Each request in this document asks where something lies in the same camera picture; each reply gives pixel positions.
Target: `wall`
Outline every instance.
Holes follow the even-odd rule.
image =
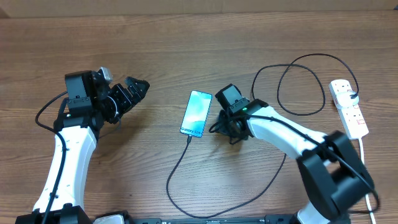
[[[397,0],[0,0],[0,17],[392,10]]]

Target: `plug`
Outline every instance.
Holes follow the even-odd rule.
[[[329,90],[348,138],[359,139],[367,135],[369,129],[359,108],[359,97],[351,99],[355,92],[349,81],[334,80],[329,84]]]

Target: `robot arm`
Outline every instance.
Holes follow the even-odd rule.
[[[371,191],[352,170],[341,164],[340,168],[329,173],[326,167],[336,162],[336,158],[326,153],[325,149],[331,149],[374,188],[371,176],[345,134],[337,131],[328,136],[304,128],[279,115],[261,100],[250,102],[232,84],[219,91],[216,98],[223,108],[216,129],[219,133],[243,140],[249,136],[262,139],[296,159],[310,199],[307,206],[296,214],[296,223],[329,223],[338,220]],[[298,132],[319,144],[306,140]]]
[[[61,105],[54,129],[64,138],[67,155],[50,211],[76,206],[84,209],[83,195],[88,164],[95,150],[100,129],[105,121],[117,123],[124,113],[145,97],[149,88],[146,81],[131,77],[125,80],[127,89],[120,84],[110,88],[112,79],[109,70],[104,67],[98,72],[84,71],[65,75],[69,95],[65,101],[68,103],[69,112],[64,113],[66,105]],[[62,143],[55,135],[55,152],[49,176],[33,211],[43,213],[46,210],[61,160]]]

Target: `charging cable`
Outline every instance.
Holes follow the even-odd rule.
[[[285,156],[284,156],[284,158],[283,158],[283,160],[282,160],[282,163],[280,164],[280,166],[279,166],[277,172],[275,173],[274,177],[273,177],[273,178],[271,179],[271,181],[268,183],[267,187],[265,187],[265,189],[264,189],[261,193],[259,193],[257,196],[255,196],[254,198],[252,198],[252,199],[248,200],[247,202],[244,202],[244,203],[242,203],[242,204],[240,204],[240,205],[236,205],[236,206],[234,206],[234,207],[232,207],[232,208],[228,208],[228,209],[226,209],[226,210],[223,210],[223,211],[218,212],[218,213],[213,214],[213,215],[207,215],[207,216],[192,215],[192,214],[189,214],[188,212],[184,211],[182,208],[180,208],[180,207],[173,201],[173,199],[172,199],[171,196],[170,196],[170,192],[169,192],[169,182],[170,182],[170,180],[171,180],[171,178],[172,178],[172,176],[173,176],[175,170],[177,169],[178,165],[180,165],[180,162],[181,162],[181,160],[183,159],[183,157],[184,157],[184,155],[185,155],[185,153],[186,153],[186,151],[187,151],[187,149],[188,149],[188,146],[189,146],[189,144],[191,143],[191,140],[192,140],[192,136],[189,135],[189,136],[188,136],[188,139],[187,139],[187,146],[185,146],[184,152],[182,153],[182,155],[181,155],[180,159],[178,160],[177,164],[175,165],[173,171],[170,173],[169,178],[167,178],[167,182],[166,182],[166,193],[167,193],[167,196],[168,196],[169,200],[171,201],[171,203],[174,205],[175,208],[177,208],[178,210],[180,210],[180,212],[182,212],[182,213],[184,213],[184,214],[186,214],[186,215],[188,215],[189,217],[192,217],[192,218],[213,218],[213,217],[216,217],[216,216],[218,216],[218,215],[224,214],[224,213],[226,213],[226,212],[230,212],[230,211],[235,210],[235,209],[237,209],[237,208],[243,207],[243,206],[245,206],[245,205],[247,205],[247,204],[249,204],[249,203],[251,203],[251,202],[257,200],[259,197],[261,197],[261,196],[268,190],[268,188],[269,188],[269,187],[271,186],[271,184],[274,182],[275,178],[278,176],[278,173],[279,173],[279,171],[282,169],[282,166],[284,165],[285,160],[286,160],[286,154],[285,154]]]
[[[359,138],[358,142],[359,142],[359,150],[361,151],[361,161],[365,165],[365,151],[363,149],[362,138]],[[372,206],[371,206],[371,201],[369,199],[369,195],[368,194],[365,195],[365,201],[366,201],[366,206],[367,206],[368,210],[371,211],[372,210]],[[369,216],[371,217],[372,224],[376,224],[376,219],[374,218],[373,212],[370,212]]]

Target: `blue phone screen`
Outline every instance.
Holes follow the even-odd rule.
[[[189,134],[198,138],[203,135],[211,97],[212,95],[209,93],[191,92],[180,128],[182,134]]]

